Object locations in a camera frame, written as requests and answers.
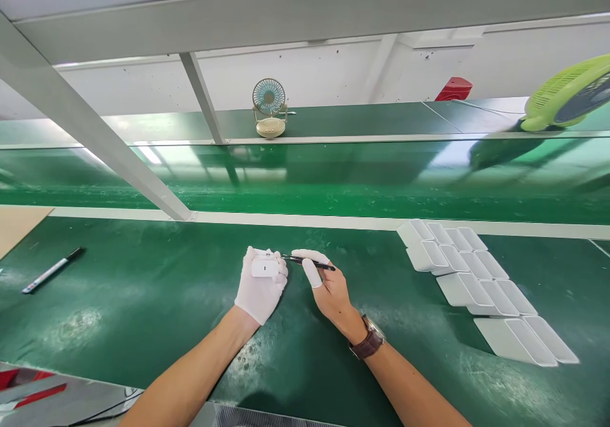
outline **hand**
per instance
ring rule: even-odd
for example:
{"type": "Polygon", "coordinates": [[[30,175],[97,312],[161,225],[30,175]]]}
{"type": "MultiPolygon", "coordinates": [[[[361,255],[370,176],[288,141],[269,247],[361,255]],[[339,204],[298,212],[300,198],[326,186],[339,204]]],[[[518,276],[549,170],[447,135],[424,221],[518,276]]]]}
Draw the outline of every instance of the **hand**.
{"type": "Polygon", "coordinates": [[[368,334],[362,317],[349,301],[348,284],[341,270],[318,269],[312,261],[332,265],[329,258],[318,251],[295,249],[292,255],[303,257],[303,270],[311,284],[313,297],[323,315],[325,315],[339,331],[356,345],[363,342],[368,334]]]}
{"type": "Polygon", "coordinates": [[[273,255],[278,259],[278,275],[274,278],[255,278],[250,270],[252,259],[256,256],[256,250],[252,246],[248,246],[241,268],[240,288],[235,298],[235,305],[243,309],[261,325],[265,325],[265,322],[275,310],[288,281],[286,261],[281,258],[279,252],[274,252],[273,255]]]}

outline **wrist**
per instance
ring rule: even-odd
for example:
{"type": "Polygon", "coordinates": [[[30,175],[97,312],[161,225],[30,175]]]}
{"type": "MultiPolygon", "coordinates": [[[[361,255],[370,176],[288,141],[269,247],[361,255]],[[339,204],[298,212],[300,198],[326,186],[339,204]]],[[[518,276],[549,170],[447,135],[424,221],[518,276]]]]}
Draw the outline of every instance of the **wrist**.
{"type": "Polygon", "coordinates": [[[244,343],[246,343],[261,326],[256,322],[256,319],[237,305],[233,305],[222,319],[222,322],[223,321],[229,321],[231,323],[243,338],[244,343]]]}
{"type": "Polygon", "coordinates": [[[362,320],[358,310],[352,307],[345,317],[335,324],[341,334],[348,339],[352,346],[360,344],[366,340],[369,331],[362,320]]]}

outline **red object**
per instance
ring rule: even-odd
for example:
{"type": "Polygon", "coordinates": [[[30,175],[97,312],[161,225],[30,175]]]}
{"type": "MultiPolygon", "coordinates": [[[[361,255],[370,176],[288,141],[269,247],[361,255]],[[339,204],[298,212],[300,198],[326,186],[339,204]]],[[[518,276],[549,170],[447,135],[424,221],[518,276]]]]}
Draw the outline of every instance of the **red object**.
{"type": "Polygon", "coordinates": [[[37,402],[38,400],[42,400],[43,398],[50,397],[55,395],[56,393],[63,392],[67,384],[62,384],[60,386],[55,386],[54,388],[50,388],[44,391],[36,392],[35,394],[29,395],[25,397],[21,402],[17,403],[14,409],[21,408],[24,405],[27,405],[32,402],[37,402]]]}
{"type": "Polygon", "coordinates": [[[17,373],[19,373],[19,369],[0,372],[0,390],[6,389],[17,373]]]}
{"type": "Polygon", "coordinates": [[[32,381],[38,381],[39,379],[44,379],[46,377],[50,377],[50,376],[54,376],[55,373],[49,373],[49,372],[38,372],[36,373],[36,376],[34,376],[34,379],[32,381]]]}
{"type": "Polygon", "coordinates": [[[466,100],[471,89],[471,82],[454,76],[440,91],[435,101],[466,100]]]}

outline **desk fan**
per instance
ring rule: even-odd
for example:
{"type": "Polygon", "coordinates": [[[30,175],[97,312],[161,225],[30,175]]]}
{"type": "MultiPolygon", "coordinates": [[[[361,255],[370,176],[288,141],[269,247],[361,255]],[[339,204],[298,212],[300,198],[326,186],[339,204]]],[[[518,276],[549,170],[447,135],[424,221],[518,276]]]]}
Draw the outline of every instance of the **desk fan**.
{"type": "Polygon", "coordinates": [[[576,125],[608,102],[610,54],[573,65],[545,82],[527,100],[521,128],[538,132],[549,125],[576,125]]]}
{"type": "Polygon", "coordinates": [[[275,79],[265,78],[254,86],[252,92],[254,107],[254,120],[256,120],[256,132],[265,138],[275,138],[286,130],[288,121],[288,107],[286,106],[286,94],[279,82],[275,79]],[[264,119],[258,119],[256,112],[259,111],[264,119]],[[284,113],[284,120],[274,117],[279,112],[284,113]]]}

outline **marker pen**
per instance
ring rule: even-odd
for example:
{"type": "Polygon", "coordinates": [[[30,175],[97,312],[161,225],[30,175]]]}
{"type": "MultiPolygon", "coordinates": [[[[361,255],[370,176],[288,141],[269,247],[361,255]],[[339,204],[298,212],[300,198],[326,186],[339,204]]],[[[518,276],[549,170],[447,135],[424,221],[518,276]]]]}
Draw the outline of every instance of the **marker pen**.
{"type": "Polygon", "coordinates": [[[38,286],[40,286],[40,284],[45,282],[48,278],[50,278],[55,273],[57,273],[59,270],[61,270],[61,268],[63,266],[65,266],[68,263],[70,263],[71,261],[73,261],[75,258],[77,258],[79,255],[81,255],[83,252],[85,252],[85,248],[83,248],[83,247],[78,247],[78,248],[74,249],[70,255],[68,255],[67,257],[65,257],[63,259],[61,259],[59,262],[57,262],[55,265],[53,265],[51,268],[49,268],[43,274],[38,276],[34,280],[34,282],[32,282],[29,286],[27,286],[25,289],[23,289],[21,291],[21,293],[22,294],[29,294],[29,293],[31,293],[34,289],[36,289],[38,286]]]}

